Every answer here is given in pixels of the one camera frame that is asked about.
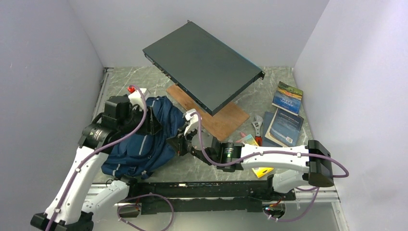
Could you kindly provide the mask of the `navy blue student backpack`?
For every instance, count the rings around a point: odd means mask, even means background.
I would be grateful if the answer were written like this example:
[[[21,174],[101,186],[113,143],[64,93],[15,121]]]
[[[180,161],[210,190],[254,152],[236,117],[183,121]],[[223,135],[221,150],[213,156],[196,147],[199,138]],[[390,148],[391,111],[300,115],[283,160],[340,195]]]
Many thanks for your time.
[[[115,145],[101,166],[103,174],[147,179],[175,156],[166,139],[184,125],[183,113],[166,96],[149,97],[146,103],[153,108],[162,129],[154,135],[133,134]]]

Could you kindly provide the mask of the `Animal Farm book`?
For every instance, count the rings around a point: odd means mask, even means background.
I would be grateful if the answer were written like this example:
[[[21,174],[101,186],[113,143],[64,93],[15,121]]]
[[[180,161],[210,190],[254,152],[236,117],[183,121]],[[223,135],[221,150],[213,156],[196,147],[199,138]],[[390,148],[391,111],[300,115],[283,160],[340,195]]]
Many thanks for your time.
[[[302,90],[280,81],[272,99],[272,105],[298,116],[303,93]]]

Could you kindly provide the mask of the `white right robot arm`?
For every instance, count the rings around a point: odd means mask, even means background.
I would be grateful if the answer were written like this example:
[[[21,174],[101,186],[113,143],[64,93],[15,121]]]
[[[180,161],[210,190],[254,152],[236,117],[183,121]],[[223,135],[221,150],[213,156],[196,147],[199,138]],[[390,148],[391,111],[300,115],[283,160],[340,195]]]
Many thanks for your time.
[[[327,188],[334,185],[331,154],[317,140],[296,147],[261,147],[238,142],[220,142],[204,132],[178,134],[166,142],[177,155],[192,154],[225,172],[268,167],[282,169],[265,186],[266,196],[276,200],[300,186]]]

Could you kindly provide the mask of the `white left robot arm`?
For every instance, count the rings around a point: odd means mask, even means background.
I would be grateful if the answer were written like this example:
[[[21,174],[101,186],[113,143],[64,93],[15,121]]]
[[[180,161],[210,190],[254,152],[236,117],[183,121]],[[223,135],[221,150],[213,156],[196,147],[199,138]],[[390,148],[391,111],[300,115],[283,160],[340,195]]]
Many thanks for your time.
[[[116,202],[134,201],[138,188],[115,180],[90,202],[86,196],[112,148],[135,133],[153,135],[161,128],[145,93],[112,96],[104,111],[82,130],[72,166],[57,195],[30,225],[41,231],[91,231],[101,211]]]

